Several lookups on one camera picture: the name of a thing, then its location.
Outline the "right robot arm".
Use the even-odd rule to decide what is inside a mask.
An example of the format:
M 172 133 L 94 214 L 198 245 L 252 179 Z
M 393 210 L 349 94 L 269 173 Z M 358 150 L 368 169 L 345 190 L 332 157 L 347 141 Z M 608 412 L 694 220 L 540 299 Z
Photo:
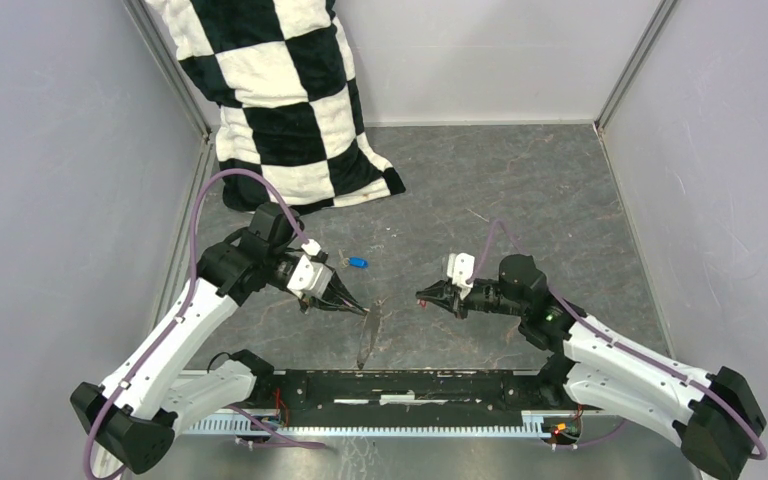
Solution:
M 738 371 L 712 373 L 619 334 L 556 293 L 528 255 L 504 257 L 494 279 L 477 270 L 473 256 L 452 254 L 445 278 L 415 297 L 458 318 L 472 311 L 518 318 L 519 333 L 552 354 L 537 382 L 545 405 L 573 401 L 645 427 L 714 479 L 736 479 L 749 461 L 767 459 L 767 420 Z

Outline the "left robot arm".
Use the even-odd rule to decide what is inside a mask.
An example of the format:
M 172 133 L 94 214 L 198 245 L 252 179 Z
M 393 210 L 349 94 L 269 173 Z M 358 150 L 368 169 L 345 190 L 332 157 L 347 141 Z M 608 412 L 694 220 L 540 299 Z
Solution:
M 366 314 L 314 241 L 291 248 L 302 232 L 295 210 L 274 202 L 259 206 L 248 226 L 203 252 L 181 296 L 120 367 L 98 385 L 75 388 L 70 404 L 88 435 L 85 453 L 99 446 L 118 460 L 111 478 L 152 469 L 177 436 L 217 410 L 241 401 L 257 408 L 272 399 L 271 367 L 247 351 L 175 384 L 206 339 L 253 293 L 272 286 L 297 299 L 302 311 Z

